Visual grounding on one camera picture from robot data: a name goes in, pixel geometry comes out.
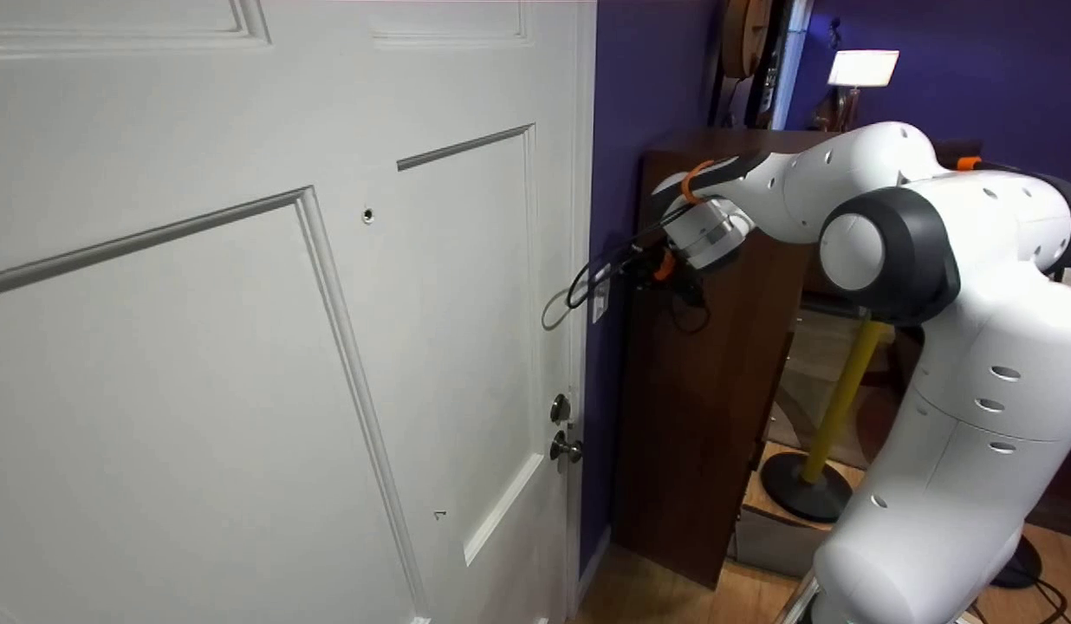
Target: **lamp shade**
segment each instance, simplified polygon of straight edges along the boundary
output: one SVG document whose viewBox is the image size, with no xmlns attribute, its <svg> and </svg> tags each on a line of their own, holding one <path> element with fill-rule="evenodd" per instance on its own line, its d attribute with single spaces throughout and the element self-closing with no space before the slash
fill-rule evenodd
<svg viewBox="0 0 1071 624">
<path fill-rule="evenodd" d="M 833 63 L 828 85 L 888 85 L 899 47 L 840 47 Z"/>
</svg>

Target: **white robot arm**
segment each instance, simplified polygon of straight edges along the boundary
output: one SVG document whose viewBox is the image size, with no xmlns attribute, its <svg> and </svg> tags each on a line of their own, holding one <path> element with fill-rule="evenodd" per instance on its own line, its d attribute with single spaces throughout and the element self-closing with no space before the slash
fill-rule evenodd
<svg viewBox="0 0 1071 624">
<path fill-rule="evenodd" d="M 670 177 L 650 200 L 703 271 L 748 229 L 818 242 L 874 317 L 924 329 L 888 445 L 813 558 L 813 624 L 939 624 L 1020 544 L 1071 449 L 1071 184 L 949 174 L 910 124 Z"/>
</svg>

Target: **blue wall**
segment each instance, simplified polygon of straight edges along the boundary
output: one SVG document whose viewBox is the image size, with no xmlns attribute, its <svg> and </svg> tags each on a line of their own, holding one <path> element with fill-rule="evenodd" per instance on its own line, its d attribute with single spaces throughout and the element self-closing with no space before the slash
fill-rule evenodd
<svg viewBox="0 0 1071 624">
<path fill-rule="evenodd" d="M 716 8 L 720 0 L 599 0 L 591 256 L 629 240 L 644 145 L 707 124 Z M 612 511 L 619 338 L 617 298 L 590 329 L 582 566 Z"/>
<path fill-rule="evenodd" d="M 893 81 L 862 90 L 862 122 L 981 137 L 993 162 L 1071 177 L 1071 0 L 818 0 L 789 128 L 826 92 L 833 21 L 842 47 L 902 47 Z"/>
</svg>

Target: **wooden cabinet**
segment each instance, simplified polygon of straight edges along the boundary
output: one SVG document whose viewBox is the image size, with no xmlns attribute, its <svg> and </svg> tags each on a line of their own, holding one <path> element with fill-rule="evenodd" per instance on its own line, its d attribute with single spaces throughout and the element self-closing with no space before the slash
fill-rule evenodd
<svg viewBox="0 0 1071 624">
<path fill-rule="evenodd" d="M 822 136 L 694 132 L 657 142 L 641 162 L 649 191 L 699 158 L 797 151 Z M 762 449 L 789 321 L 813 246 L 752 235 L 703 273 L 710 321 L 681 333 L 664 291 L 629 295 L 612 539 L 703 586 L 716 568 Z"/>
</svg>

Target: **white door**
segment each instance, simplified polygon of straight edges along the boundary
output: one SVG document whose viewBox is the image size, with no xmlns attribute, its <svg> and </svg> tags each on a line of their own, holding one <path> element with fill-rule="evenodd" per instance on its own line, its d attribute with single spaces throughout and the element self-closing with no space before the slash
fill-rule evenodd
<svg viewBox="0 0 1071 624">
<path fill-rule="evenodd" d="M 561 620 L 590 0 L 0 0 L 0 624 Z"/>
</svg>

